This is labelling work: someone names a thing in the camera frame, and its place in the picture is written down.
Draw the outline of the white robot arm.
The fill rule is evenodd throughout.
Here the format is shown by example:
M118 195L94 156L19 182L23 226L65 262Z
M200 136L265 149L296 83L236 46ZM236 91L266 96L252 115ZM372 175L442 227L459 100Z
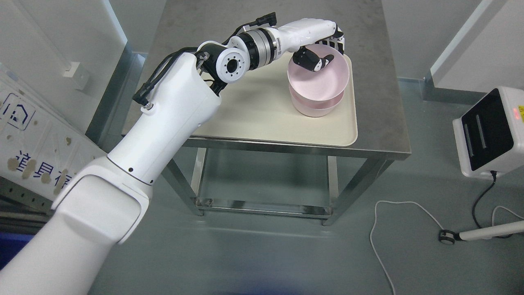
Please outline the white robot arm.
M142 115L106 156L88 163L54 200L51 219L1 270L2 295L85 295L111 249L143 219L152 185L178 149L221 104L220 92L285 52L318 72L344 52L337 23L303 18L277 27L273 14L239 26L223 42L169 54L133 95Z

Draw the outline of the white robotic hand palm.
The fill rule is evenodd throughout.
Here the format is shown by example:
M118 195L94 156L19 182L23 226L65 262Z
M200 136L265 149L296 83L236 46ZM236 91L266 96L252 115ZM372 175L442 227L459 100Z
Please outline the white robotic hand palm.
M330 20L303 18L277 28L279 52L296 52L300 47L327 39L335 34L337 24Z

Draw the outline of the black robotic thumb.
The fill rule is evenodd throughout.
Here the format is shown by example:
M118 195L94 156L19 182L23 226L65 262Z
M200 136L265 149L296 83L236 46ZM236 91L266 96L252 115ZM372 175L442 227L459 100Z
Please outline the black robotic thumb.
M294 52L292 56L292 61L294 64L311 72L318 72L324 69L333 60L333 54L320 57L307 47L300 47L299 50Z

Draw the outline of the black white robotic fingers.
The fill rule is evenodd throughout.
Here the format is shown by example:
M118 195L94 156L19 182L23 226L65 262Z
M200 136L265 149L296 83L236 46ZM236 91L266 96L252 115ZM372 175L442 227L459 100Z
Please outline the black white robotic fingers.
M346 39L344 37L343 31L338 26L335 28L333 35L319 40L318 44L327 45L336 49L340 54L345 54Z

